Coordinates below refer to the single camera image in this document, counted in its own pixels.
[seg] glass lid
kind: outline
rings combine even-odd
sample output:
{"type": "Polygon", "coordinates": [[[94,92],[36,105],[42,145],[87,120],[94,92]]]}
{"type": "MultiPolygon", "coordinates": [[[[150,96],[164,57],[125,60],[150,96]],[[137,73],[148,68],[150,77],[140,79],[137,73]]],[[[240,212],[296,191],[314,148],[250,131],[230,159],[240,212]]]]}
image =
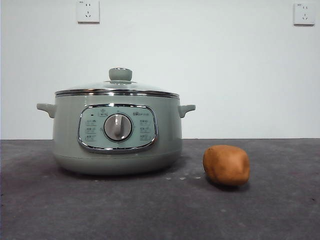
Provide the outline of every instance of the glass lid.
{"type": "Polygon", "coordinates": [[[56,91],[57,97],[77,95],[128,95],[179,98],[179,95],[167,92],[161,88],[131,81],[132,71],[127,68],[116,67],[109,70],[109,81],[79,85],[67,90],[56,91]]]}

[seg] control panel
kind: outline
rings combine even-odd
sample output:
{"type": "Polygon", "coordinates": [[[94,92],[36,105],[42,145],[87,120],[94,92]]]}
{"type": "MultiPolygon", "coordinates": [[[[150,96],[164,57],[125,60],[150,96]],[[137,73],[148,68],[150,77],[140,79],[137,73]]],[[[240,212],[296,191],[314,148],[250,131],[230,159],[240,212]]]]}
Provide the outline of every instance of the control panel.
{"type": "Polygon", "coordinates": [[[98,104],[80,116],[78,141],[90,152],[127,153],[146,150],[158,135],[154,111],[133,104],[98,104]]]}

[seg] electrical outlet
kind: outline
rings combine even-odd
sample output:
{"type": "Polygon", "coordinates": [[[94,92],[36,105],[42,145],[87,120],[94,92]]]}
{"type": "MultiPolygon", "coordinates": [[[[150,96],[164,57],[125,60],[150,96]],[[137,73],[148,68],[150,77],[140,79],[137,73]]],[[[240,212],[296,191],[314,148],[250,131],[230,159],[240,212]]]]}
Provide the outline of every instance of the electrical outlet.
{"type": "Polygon", "coordinates": [[[296,26],[313,26],[316,23],[316,5],[314,3],[295,3],[294,20],[296,26]]]}
{"type": "Polygon", "coordinates": [[[77,0],[76,19],[78,23],[99,23],[100,4],[98,0],[77,0]]]}

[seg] brown potato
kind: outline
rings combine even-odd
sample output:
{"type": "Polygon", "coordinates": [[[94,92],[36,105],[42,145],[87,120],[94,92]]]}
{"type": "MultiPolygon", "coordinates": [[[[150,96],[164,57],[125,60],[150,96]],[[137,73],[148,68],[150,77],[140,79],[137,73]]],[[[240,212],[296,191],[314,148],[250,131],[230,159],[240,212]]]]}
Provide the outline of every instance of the brown potato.
{"type": "Polygon", "coordinates": [[[204,152],[203,167],[208,177],[217,184],[240,186],[249,180],[248,155],[236,146],[209,147],[204,152]]]}

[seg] light green pot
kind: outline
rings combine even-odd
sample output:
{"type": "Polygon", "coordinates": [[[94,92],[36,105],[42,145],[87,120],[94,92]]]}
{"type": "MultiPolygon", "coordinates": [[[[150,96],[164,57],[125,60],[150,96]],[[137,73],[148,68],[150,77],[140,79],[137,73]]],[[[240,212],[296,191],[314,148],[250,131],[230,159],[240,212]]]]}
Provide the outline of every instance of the light green pot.
{"type": "Polygon", "coordinates": [[[91,175],[171,165],[182,150],[181,118],[195,105],[180,105],[175,93],[131,81],[129,69],[110,69],[109,76],[111,81],[57,91],[55,104],[37,104],[54,118],[57,163],[91,175]]]}

